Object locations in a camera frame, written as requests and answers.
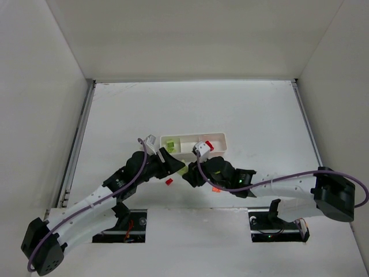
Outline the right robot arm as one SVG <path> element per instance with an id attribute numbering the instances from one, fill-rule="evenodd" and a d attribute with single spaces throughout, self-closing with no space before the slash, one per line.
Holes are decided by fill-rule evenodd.
<path id="1" fill-rule="evenodd" d="M 270 216 L 285 222 L 322 215 L 338 222 L 354 220 L 355 185 L 336 171 L 320 167 L 316 173 L 277 177 L 261 185 L 252 183 L 255 173 L 236 169 L 219 156 L 202 163 L 191 162 L 183 179 L 194 188 L 213 184 L 243 199 L 272 197 Z"/>

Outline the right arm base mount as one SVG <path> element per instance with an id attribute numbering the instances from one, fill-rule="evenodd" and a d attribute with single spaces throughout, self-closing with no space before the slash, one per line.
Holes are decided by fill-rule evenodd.
<path id="1" fill-rule="evenodd" d="M 310 238 L 306 221 L 302 218 L 286 222 L 277 217 L 280 199 L 273 200 L 270 207 L 248 210 L 252 242 L 302 242 Z"/>

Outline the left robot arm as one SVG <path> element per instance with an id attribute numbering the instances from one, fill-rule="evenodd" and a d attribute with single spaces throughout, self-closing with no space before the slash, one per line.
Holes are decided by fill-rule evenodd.
<path id="1" fill-rule="evenodd" d="M 128 213 L 123 201 L 133 195 L 137 186 L 151 178 L 163 179 L 181 170 L 185 164 L 165 148 L 149 155 L 146 150 L 132 154 L 126 164 L 113 173 L 89 196 L 54 219 L 36 218 L 27 227 L 21 250 L 28 259 L 27 270 L 39 276 L 49 274 L 63 261 L 87 225 L 109 212 L 118 218 Z"/>

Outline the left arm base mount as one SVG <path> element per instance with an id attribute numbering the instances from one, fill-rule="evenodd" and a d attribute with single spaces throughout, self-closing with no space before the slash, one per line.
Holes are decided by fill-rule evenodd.
<path id="1" fill-rule="evenodd" d="M 132 209 L 127 219 L 119 219 L 113 228 L 96 234 L 96 244 L 141 244 L 146 240 L 147 209 Z"/>

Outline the red curved lego piece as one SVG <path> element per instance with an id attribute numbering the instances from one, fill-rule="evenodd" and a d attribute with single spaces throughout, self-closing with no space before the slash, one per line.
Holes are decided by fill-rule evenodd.
<path id="1" fill-rule="evenodd" d="M 205 144 L 210 148 L 210 151 L 214 150 L 214 146 L 212 145 L 210 141 L 205 141 Z"/>

